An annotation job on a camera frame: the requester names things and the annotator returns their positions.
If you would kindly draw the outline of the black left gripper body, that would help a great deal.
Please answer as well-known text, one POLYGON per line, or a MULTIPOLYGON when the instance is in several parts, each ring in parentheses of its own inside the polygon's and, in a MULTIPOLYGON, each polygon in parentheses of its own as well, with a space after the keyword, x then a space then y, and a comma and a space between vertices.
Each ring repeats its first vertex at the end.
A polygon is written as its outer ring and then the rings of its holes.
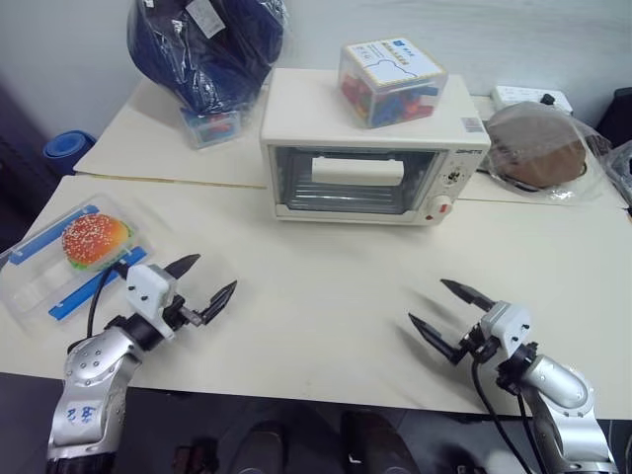
POLYGON ((201 316, 186 307, 186 299, 176 294, 172 303, 162 313, 163 321, 172 331, 179 331, 183 326, 193 324, 198 327, 202 323, 201 316))

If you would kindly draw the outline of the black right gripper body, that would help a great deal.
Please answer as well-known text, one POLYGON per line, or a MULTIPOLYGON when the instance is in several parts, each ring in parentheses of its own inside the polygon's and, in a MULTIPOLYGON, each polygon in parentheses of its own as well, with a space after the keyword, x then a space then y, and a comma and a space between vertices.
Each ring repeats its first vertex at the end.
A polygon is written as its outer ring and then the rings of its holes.
POLYGON ((500 342, 494 336, 486 336, 481 324, 477 323, 461 339, 459 345, 467 354, 471 354, 474 360, 488 361, 497 353, 500 342))

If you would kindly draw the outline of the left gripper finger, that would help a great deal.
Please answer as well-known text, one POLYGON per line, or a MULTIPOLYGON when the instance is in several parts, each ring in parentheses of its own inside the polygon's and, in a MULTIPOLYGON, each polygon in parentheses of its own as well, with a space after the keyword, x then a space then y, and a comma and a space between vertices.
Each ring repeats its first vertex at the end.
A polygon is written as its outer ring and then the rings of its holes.
POLYGON ((177 261, 172 262, 164 268, 164 271, 173 278, 181 278, 198 261, 200 254, 189 254, 177 261))
POLYGON ((226 307, 236 289, 237 283, 237 280, 233 280, 211 297, 208 306, 199 313, 199 318, 203 325, 207 325, 226 307))

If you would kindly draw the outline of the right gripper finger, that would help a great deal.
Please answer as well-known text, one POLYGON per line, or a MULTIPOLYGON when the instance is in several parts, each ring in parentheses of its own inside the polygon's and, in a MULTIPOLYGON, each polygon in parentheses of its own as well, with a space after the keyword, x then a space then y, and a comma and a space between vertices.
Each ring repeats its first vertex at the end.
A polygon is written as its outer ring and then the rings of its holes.
POLYGON ((457 365, 465 356, 465 351, 461 347, 454 347, 448 344, 432 325, 418 318, 412 313, 408 313, 414 327, 435 350, 444 356, 451 364, 457 365))
POLYGON ((466 302, 467 304, 474 305, 485 312, 489 312, 495 305, 495 301, 479 292, 475 288, 460 283, 458 281, 442 278, 440 280, 455 296, 466 302))

